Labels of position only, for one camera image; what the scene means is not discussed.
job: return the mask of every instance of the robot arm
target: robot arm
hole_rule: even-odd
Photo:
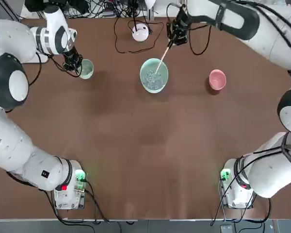
[[[74,46],[77,31],[68,28],[58,6],[48,5],[44,15],[47,26],[31,28],[38,50],[43,54],[62,54],[65,58],[64,68],[68,71],[77,71],[83,60]]]
[[[272,63],[287,69],[291,75],[291,26],[274,13],[245,1],[188,0],[186,13],[184,6],[177,7],[180,10],[173,21],[173,32],[167,32],[171,41],[180,38],[182,43],[179,45],[186,43],[186,32],[191,24],[205,22],[237,37]],[[268,7],[291,24],[291,6]],[[223,203],[229,208],[246,208],[252,202],[253,191],[271,198],[291,183],[291,89],[281,98],[277,114],[289,133],[278,133],[258,152],[226,162],[221,179]],[[275,154],[257,160],[271,152]]]
[[[255,52],[291,73],[291,45],[287,45],[274,25],[264,16],[266,14],[270,17],[291,43],[291,28],[276,15],[263,8],[256,9],[250,4],[245,4],[244,1],[188,0],[187,15],[182,13],[183,7],[178,7],[180,11],[175,22],[184,29],[182,33],[185,35],[185,29],[188,29],[191,23],[205,22],[232,34]],[[291,6],[271,5],[268,7],[280,13],[291,23]]]
[[[56,11],[47,17],[51,22],[59,23],[56,21],[58,15],[62,13]],[[55,35],[54,40],[49,40],[52,44],[50,48],[56,49],[55,41],[60,37],[60,45],[64,47],[60,51],[75,55],[73,44],[68,43],[70,39],[74,40],[75,34],[68,37],[66,30],[60,28],[67,28],[65,21],[64,26],[48,27]],[[80,164],[52,156],[34,146],[31,139],[4,112],[4,109],[21,106],[27,99],[29,85],[22,63],[34,57],[36,37],[32,34],[32,28],[30,30],[21,23],[0,20],[0,168],[20,176],[39,189],[54,190],[57,208],[76,209],[84,201],[83,182],[80,179],[84,179],[85,174]]]

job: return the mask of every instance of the brown table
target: brown table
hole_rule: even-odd
[[[77,29],[76,48],[93,61],[95,76],[73,78],[48,62],[27,102],[9,117],[38,147],[82,164],[110,219],[213,217],[225,161],[257,149],[283,130],[276,108],[291,85],[287,72],[214,29],[202,56],[193,56],[188,45],[171,49],[165,59],[168,84],[153,95],[143,89],[139,69],[148,58],[161,57],[165,29],[154,49],[132,55],[115,51],[114,19],[73,19],[68,24]],[[160,26],[152,29],[146,42],[137,43],[127,20],[119,20],[118,48],[152,45]],[[207,29],[192,37],[194,49],[203,49]],[[32,80],[38,65],[25,69]],[[216,96],[205,85],[213,69],[227,76],[226,87]],[[87,202],[84,211],[62,215],[93,219],[93,212]],[[263,218],[266,212],[267,200],[258,199],[246,216]],[[0,218],[54,214],[43,193],[17,184],[0,169]],[[271,218],[291,218],[291,184],[273,197]]]

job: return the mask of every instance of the pink cup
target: pink cup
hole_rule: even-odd
[[[209,75],[209,85],[213,90],[221,90],[226,85],[225,74],[219,69],[214,69]]]

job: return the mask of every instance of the floor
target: floor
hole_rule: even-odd
[[[230,225],[221,221],[211,227],[210,221],[168,221],[151,220],[138,221],[133,225],[121,222],[122,233],[220,233],[221,225]],[[258,227],[259,224],[245,221],[236,225],[237,232],[246,227]],[[0,222],[0,233],[91,233],[93,230],[80,226],[65,226],[58,221],[16,221]],[[101,223],[95,226],[96,233],[120,233],[117,223]],[[244,230],[242,233],[262,233],[263,228]],[[291,233],[291,220],[267,221],[265,233]]]

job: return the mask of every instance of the black cable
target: black cable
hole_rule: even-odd
[[[95,6],[94,8],[92,9],[91,7],[91,3],[94,3]],[[94,0],[89,0],[87,1],[87,3],[89,4],[89,15],[88,16],[84,16],[82,15],[81,13],[77,14],[77,12],[75,11],[75,9],[73,7],[70,7],[72,9],[72,12],[73,12],[73,16],[70,14],[70,11],[69,9],[67,10],[67,14],[65,14],[65,17],[66,18],[69,18],[69,19],[75,19],[75,18],[96,18],[97,16],[99,16],[104,10],[100,11],[102,7],[104,7],[104,3],[106,2],[106,0],[99,0],[98,2],[95,2]],[[99,6],[99,9],[97,10],[96,13],[94,13],[94,10]]]
[[[145,17],[145,14],[144,14],[144,6],[143,6],[143,4],[141,4],[141,10],[142,10],[142,15],[144,17],[145,23],[147,24],[147,27],[149,28],[149,33],[152,34],[153,31],[151,30],[150,25],[148,24],[148,22],[146,20],[146,17]]]
[[[256,162],[256,161],[258,161],[258,160],[260,160],[260,159],[263,159],[263,158],[266,158],[266,157],[270,157],[270,156],[273,156],[273,155],[277,155],[277,154],[281,154],[281,151],[277,151],[277,152],[273,152],[273,153],[270,153],[270,154],[262,155],[262,156],[260,156],[260,157],[258,157],[258,158],[256,158],[256,159],[252,160],[251,162],[249,162],[249,163],[248,163],[246,166],[244,166],[244,167],[243,167],[243,168],[242,168],[242,169],[241,169],[237,174],[235,174],[235,177],[232,179],[231,183],[227,186],[227,188],[226,188],[224,194],[222,195],[222,198],[221,198],[220,203],[219,203],[219,206],[218,206],[218,208],[217,208],[217,212],[216,212],[216,214],[215,214],[215,217],[214,217],[214,219],[213,219],[213,220],[211,221],[211,223],[210,223],[211,226],[213,226],[214,222],[215,222],[216,219],[217,219],[217,216],[218,216],[218,213],[219,213],[219,210],[220,210],[220,207],[221,207],[221,203],[222,203],[223,198],[225,197],[225,195],[226,195],[228,189],[231,187],[231,185],[232,185],[232,183],[234,182],[234,180],[236,180],[236,178],[237,178],[237,177],[242,173],[242,171],[244,171],[247,167],[249,167],[251,164],[253,164],[254,162]],[[271,212],[271,201],[270,201],[270,199],[269,199],[269,203],[270,203],[270,208],[269,208],[268,217],[269,217],[270,212]]]
[[[102,217],[102,220],[105,221],[106,223],[111,223],[111,222],[110,222],[110,221],[105,217],[105,215],[103,214],[103,212],[102,212],[102,210],[101,210],[101,208],[100,208],[98,202],[96,201],[95,196],[94,196],[93,194],[91,194],[91,192],[88,191],[88,190],[85,190],[85,192],[86,192],[88,195],[90,195],[90,197],[92,198],[92,200],[93,200],[95,206],[97,207],[97,209],[98,209],[98,211],[99,211],[99,213],[100,213],[100,215],[101,215],[101,217]]]
[[[287,39],[287,37],[281,31],[281,29],[277,26],[277,24],[275,24],[274,21],[272,21],[272,19],[263,10],[261,10],[258,6],[252,5],[252,4],[250,6],[255,8],[257,11],[259,11],[275,27],[275,29],[278,31],[280,36],[284,39],[284,41],[286,42],[288,47],[291,48],[291,42]]]
[[[252,222],[252,223],[263,223],[266,222],[272,212],[272,200],[270,198],[268,198],[268,213],[267,216],[263,219],[263,220],[251,220],[251,219],[246,219],[247,222]]]
[[[25,18],[25,17],[23,17],[23,16],[20,16],[20,15],[18,15],[18,14],[16,14],[16,16],[19,17],[19,18],[21,18],[21,19],[29,19],[29,18]]]
[[[133,7],[132,7],[132,18],[134,20],[135,30],[137,32],[136,15],[135,15],[136,14],[136,7],[135,7],[135,5],[137,4],[137,1],[136,0],[133,0],[132,4],[133,4]]]
[[[192,30],[189,30],[189,44],[190,44],[190,49],[191,49],[192,53],[193,53],[195,56],[202,55],[202,54],[207,50],[208,45],[209,45],[209,42],[210,42],[211,26],[209,26],[208,39],[207,39],[206,46],[205,46],[205,48],[204,48],[200,53],[196,53],[196,52],[194,52],[194,50],[193,50],[193,48],[192,48],[192,42],[191,42],[191,40],[192,40],[192,39],[191,39],[191,31],[192,31]]]
[[[38,56],[38,58],[39,58],[39,64],[40,64],[40,67],[39,67],[39,71],[38,71],[38,73],[37,73],[37,75],[36,75],[36,77],[35,77],[35,79],[31,82],[31,83],[29,83],[29,86],[31,86],[32,84],[34,84],[35,83],[35,81],[37,81],[37,79],[39,78],[39,76],[40,76],[40,73],[41,73],[41,70],[42,70],[42,62],[41,62],[41,57],[40,57],[40,55],[38,54],[38,52],[36,52],[35,54],[37,54],[37,56]]]
[[[10,113],[11,111],[13,111],[14,110],[14,108],[12,108],[12,109],[10,109],[10,110],[8,110],[8,111],[5,111],[5,113]]]
[[[22,181],[20,179],[18,179],[17,177],[13,176],[10,172],[6,172],[6,174],[8,174],[9,177],[11,177],[13,180],[15,180],[16,182],[18,183],[21,183],[23,185],[26,185],[26,186],[30,186],[30,187],[34,187],[31,183],[29,182],[26,182],[26,181]]]
[[[161,29],[160,33],[158,34],[158,36],[156,37],[156,39],[155,39],[155,41],[154,41],[152,47],[150,47],[150,48],[146,48],[146,49],[137,50],[137,51],[130,51],[130,50],[129,50],[129,51],[120,51],[120,50],[118,50],[118,48],[117,48],[117,46],[116,46],[116,43],[117,43],[117,34],[116,34],[116,31],[115,31],[116,23],[117,23],[117,21],[118,21],[119,19],[120,19],[119,17],[116,18],[115,23],[114,23],[114,28],[113,28],[113,30],[114,30],[114,35],[115,35],[115,43],[114,43],[114,47],[115,47],[116,51],[117,51],[118,53],[121,53],[121,54],[125,54],[125,53],[137,54],[137,53],[141,53],[141,52],[145,52],[145,51],[148,51],[148,50],[153,49],[153,48],[155,47],[155,43],[156,43],[156,41],[159,39],[159,37],[160,37],[160,35],[161,35],[161,33],[162,33],[163,29],[164,29],[164,24],[163,24],[163,22],[158,22],[158,23],[149,23],[149,24],[162,24],[162,29]]]
[[[282,20],[284,23],[286,23],[290,28],[291,28],[291,23],[285,19],[281,14],[279,14],[277,11],[275,11],[274,9],[264,5],[264,4],[261,4],[261,3],[258,3],[258,2],[251,2],[251,1],[237,1],[236,3],[239,3],[239,4],[248,4],[248,5],[255,5],[255,6],[259,6],[259,7],[262,7],[270,12],[272,12],[274,15],[276,15],[280,20]]]
[[[81,71],[79,72],[78,70],[75,70],[76,73],[79,73],[78,75],[73,75],[71,74],[70,72],[68,72],[66,69],[64,69],[58,62],[56,62],[56,60],[53,58],[53,55],[48,55],[48,58],[51,59],[53,61],[53,63],[55,64],[55,66],[62,72],[65,72],[67,73],[68,75],[72,76],[72,77],[79,77],[81,75],[81,72],[82,72],[82,64],[81,64]]]
[[[251,198],[250,198],[250,200],[248,201],[248,203],[246,204],[246,208],[245,208],[245,210],[243,211],[242,217],[241,217],[239,220],[237,220],[237,221],[233,221],[234,224],[235,224],[235,223],[239,223],[239,222],[242,221],[242,219],[243,219],[243,217],[244,217],[244,214],[246,213],[246,210],[248,209],[249,204],[250,204],[251,201],[252,201],[253,195],[254,195],[254,192],[252,192]]]
[[[241,231],[244,231],[244,230],[256,230],[256,229],[260,229],[262,227],[263,223],[261,223],[261,225],[259,227],[253,227],[253,228],[243,228],[241,229],[238,233],[241,233]],[[236,230],[236,223],[234,223],[234,229],[235,229],[235,233],[237,233],[237,230]]]
[[[273,147],[273,148],[269,148],[269,149],[266,149],[266,150],[259,150],[259,151],[253,152],[253,153],[254,154],[261,154],[261,153],[264,153],[264,152],[269,152],[269,151],[277,150],[277,149],[280,149],[280,148],[281,148],[281,146]]]
[[[256,200],[256,197],[257,197],[257,194],[254,195],[253,200],[252,200],[252,202],[251,202],[251,206],[254,204],[254,202],[255,202],[255,200]],[[227,222],[236,222],[236,221],[238,221],[238,220],[235,218],[235,219],[225,219],[225,221],[227,221]]]
[[[203,25],[203,26],[198,26],[198,27],[196,27],[196,28],[191,28],[191,30],[190,31],[195,31],[195,30],[197,30],[197,29],[201,29],[201,28],[205,28],[205,27],[208,27],[209,25]]]
[[[93,231],[94,231],[94,233],[95,233],[95,228],[94,228],[93,226],[91,226],[91,225],[87,225],[87,224],[77,224],[77,223],[69,223],[69,221],[67,221],[67,220],[63,220],[63,219],[62,219],[62,218],[57,214],[57,211],[56,211],[56,209],[55,209],[55,207],[54,207],[54,204],[52,203],[51,199],[49,198],[48,193],[47,193],[45,190],[41,190],[41,191],[44,192],[45,195],[47,196],[48,201],[49,201],[49,203],[50,203],[50,205],[51,205],[51,207],[52,207],[52,210],[53,210],[53,212],[54,212],[56,218],[57,218],[57,219],[58,219],[62,224],[66,225],[66,226],[84,226],[84,227],[90,227],[90,228],[93,229]]]
[[[41,18],[41,19],[43,18],[41,15],[41,12],[38,11],[37,14],[38,14],[39,18]]]
[[[120,228],[120,233],[122,233],[122,226],[121,226],[121,224],[119,222],[117,222],[117,224],[118,224],[118,227]]]
[[[10,7],[10,5],[9,5],[5,0],[3,0],[2,3],[1,3],[1,1],[0,1],[0,5],[1,5],[1,7],[5,10],[5,12],[9,15],[9,17],[10,17],[13,21],[15,21],[14,18],[16,18],[17,21],[20,22],[20,19],[17,18],[17,15],[15,14],[15,12],[13,11],[13,9]]]
[[[93,189],[91,183],[89,183],[87,180],[85,180],[85,182],[90,186],[90,189],[91,189],[91,191],[92,191],[93,197],[95,197],[94,189]],[[96,213],[97,213],[97,210],[96,210],[96,205],[95,205],[95,222],[97,223]]]

